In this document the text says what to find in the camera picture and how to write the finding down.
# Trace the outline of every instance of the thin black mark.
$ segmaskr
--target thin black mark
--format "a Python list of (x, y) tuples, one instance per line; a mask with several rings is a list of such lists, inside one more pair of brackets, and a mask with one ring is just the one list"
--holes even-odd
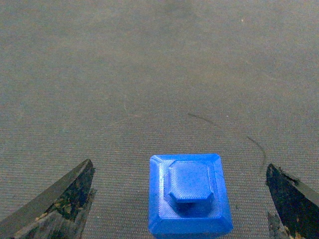
[(262, 161), (262, 164), (261, 164), (260, 170), (259, 170), (260, 172), (262, 172), (262, 171), (263, 171), (263, 167), (265, 166), (265, 164), (266, 164), (266, 162), (267, 162), (266, 151), (265, 151), (265, 149), (264, 149), (256, 140), (252, 139), (252, 138), (249, 137), (249, 136), (247, 136), (247, 138), (248, 138), (250, 141), (252, 141), (252, 142), (261, 150), (261, 152), (262, 152), (262, 154), (263, 154), (263, 161)]
[(201, 119), (201, 120), (203, 120), (203, 121), (206, 121), (207, 123), (212, 124), (212, 125), (215, 126), (215, 127), (221, 128), (218, 124), (216, 124), (215, 122), (213, 122), (213, 121), (210, 120), (210, 119), (206, 119), (206, 118), (204, 118), (204, 117), (202, 117), (202, 116), (194, 115), (194, 114), (192, 114), (192, 113), (187, 113), (187, 115), (188, 115), (188, 116), (191, 116), (191, 117), (194, 117), (194, 118), (197, 118), (197, 119)]
[[(202, 116), (198, 116), (198, 115), (195, 115), (195, 114), (192, 114), (192, 113), (187, 113), (188, 116), (191, 116), (191, 117), (194, 117), (194, 118), (197, 118), (197, 119), (201, 119), (203, 121), (206, 121), (207, 123), (210, 123), (212, 124), (213, 126), (217, 127), (217, 128), (222, 128), (221, 126), (219, 126), (218, 124), (216, 124), (215, 122), (213, 122), (212, 120), (210, 119), (207, 119), (205, 117), (202, 117)], [(260, 166), (260, 172), (262, 172), (266, 162), (267, 162), (267, 155), (266, 155), (266, 151), (265, 149), (260, 145), (260, 143), (258, 143), (256, 140), (252, 139), (251, 137), (249, 136), (246, 136), (247, 139), (249, 139), (250, 141), (252, 141), (262, 152), (263, 154), (263, 161), (262, 161), (262, 164)]]

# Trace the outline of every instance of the gray mat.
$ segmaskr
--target gray mat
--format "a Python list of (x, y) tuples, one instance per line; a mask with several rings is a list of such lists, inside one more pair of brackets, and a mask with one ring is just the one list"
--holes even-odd
[(4, 0), (0, 13), (0, 220), (86, 158), (90, 239), (152, 238), (153, 154), (221, 155), (224, 239), (268, 238), (268, 163), (319, 191), (316, 1)]

